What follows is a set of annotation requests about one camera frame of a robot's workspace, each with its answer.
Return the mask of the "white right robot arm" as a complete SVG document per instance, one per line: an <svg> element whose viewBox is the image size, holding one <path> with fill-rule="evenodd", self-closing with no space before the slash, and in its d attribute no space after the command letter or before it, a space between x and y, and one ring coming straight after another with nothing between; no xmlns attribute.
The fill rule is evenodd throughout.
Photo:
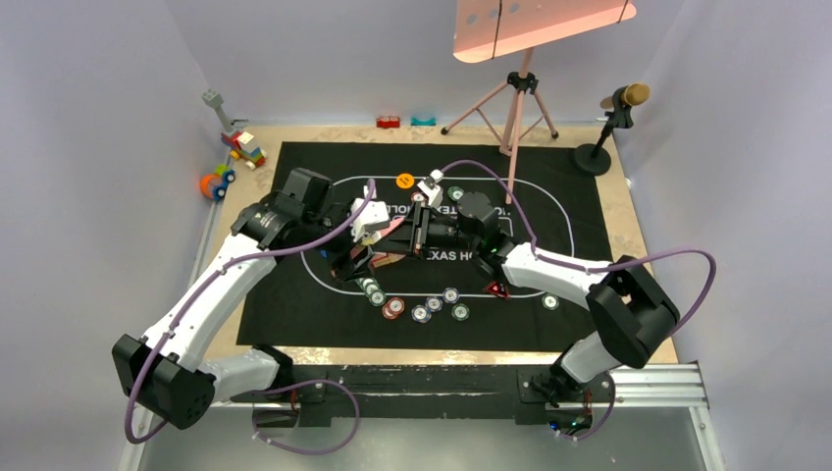
<svg viewBox="0 0 832 471"><path fill-rule="evenodd" d="M634 258L590 262L522 242L504 229L481 192L464 193L451 215L425 199L414 202L375 246L420 258L434 250L467 251L499 287L543 291L587 311L594 331L572 342L547 373L529 381L529 390L552 405L578 399L590 382L618 366L644 367L681 320L667 293Z"/></svg>

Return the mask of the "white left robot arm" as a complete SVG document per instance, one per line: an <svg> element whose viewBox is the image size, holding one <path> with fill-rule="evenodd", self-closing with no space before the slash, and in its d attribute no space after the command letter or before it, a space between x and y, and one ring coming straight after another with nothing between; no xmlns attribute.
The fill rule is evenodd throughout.
<svg viewBox="0 0 832 471"><path fill-rule="evenodd" d="M297 168L285 186L246 206L220 250L185 295L141 336L122 335L112 355L128 408L125 431L133 431L137 406L164 424L184 430L216 401L258 391L279 401L292 388L292 361L268 346L207 361L204 356L220 328L249 292L284 258L323 249L346 255L372 229L389 224L377 185L368 179L359 197L346 204L340 223L326 218L329 178Z"/></svg>

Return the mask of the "red playing card box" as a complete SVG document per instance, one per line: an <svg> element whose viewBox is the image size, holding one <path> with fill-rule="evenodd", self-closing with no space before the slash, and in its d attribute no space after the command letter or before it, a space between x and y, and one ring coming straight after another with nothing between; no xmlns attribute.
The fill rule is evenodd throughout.
<svg viewBox="0 0 832 471"><path fill-rule="evenodd" d="M386 237L393 230L397 229L403 222L403 216L395 216L390 220L390 224L386 228L373 232L373 236L377 236L378 240L381 240L382 237ZM361 244L361 239L359 239L358 243L354 245L352 249L349 251L349 259L357 261L358 255L362 251L362 249L363 245ZM396 263L400 261L402 258L403 255L397 255L383 251L376 251L374 253L373 258L370 260L369 266L372 269L379 269L386 265Z"/></svg>

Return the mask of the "orange big blind button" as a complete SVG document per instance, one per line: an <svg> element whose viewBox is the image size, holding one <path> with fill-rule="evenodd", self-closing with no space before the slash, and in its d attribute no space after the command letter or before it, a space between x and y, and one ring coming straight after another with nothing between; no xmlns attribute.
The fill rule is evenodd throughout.
<svg viewBox="0 0 832 471"><path fill-rule="evenodd" d="M396 177L395 184L401 189L409 189L414 186L415 179L409 173L401 173Z"/></svg>

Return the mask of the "blue poker chip stack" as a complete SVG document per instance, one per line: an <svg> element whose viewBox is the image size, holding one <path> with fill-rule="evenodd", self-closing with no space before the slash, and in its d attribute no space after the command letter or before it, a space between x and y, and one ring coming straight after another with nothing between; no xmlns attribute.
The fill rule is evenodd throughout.
<svg viewBox="0 0 832 471"><path fill-rule="evenodd" d="M425 305L416 305L411 309L411 319L417 323L427 323L432 319L432 311Z"/></svg>

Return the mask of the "green poker chip stack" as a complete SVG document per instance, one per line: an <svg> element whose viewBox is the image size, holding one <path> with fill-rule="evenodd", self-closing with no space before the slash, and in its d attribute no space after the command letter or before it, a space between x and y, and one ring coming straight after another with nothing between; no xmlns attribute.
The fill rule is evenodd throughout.
<svg viewBox="0 0 832 471"><path fill-rule="evenodd" d="M470 309L463 303L454 304L451 309L451 316L456 321L465 321L470 316Z"/></svg>

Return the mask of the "red poker chip stack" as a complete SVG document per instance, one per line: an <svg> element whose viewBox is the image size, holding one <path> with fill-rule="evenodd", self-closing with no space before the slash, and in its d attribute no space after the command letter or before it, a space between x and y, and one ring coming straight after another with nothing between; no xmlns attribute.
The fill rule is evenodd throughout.
<svg viewBox="0 0 832 471"><path fill-rule="evenodd" d="M405 311L405 302L400 297L390 298L382 307L385 319L395 320Z"/></svg>

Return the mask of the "red triangular dealer button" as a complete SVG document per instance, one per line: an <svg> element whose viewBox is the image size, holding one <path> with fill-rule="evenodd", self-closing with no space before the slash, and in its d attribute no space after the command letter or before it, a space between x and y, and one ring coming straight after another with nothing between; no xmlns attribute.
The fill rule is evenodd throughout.
<svg viewBox="0 0 832 471"><path fill-rule="evenodd" d="M511 298L511 293L508 285L498 281L493 281L487 284L487 286L484 288L484 292L500 299Z"/></svg>

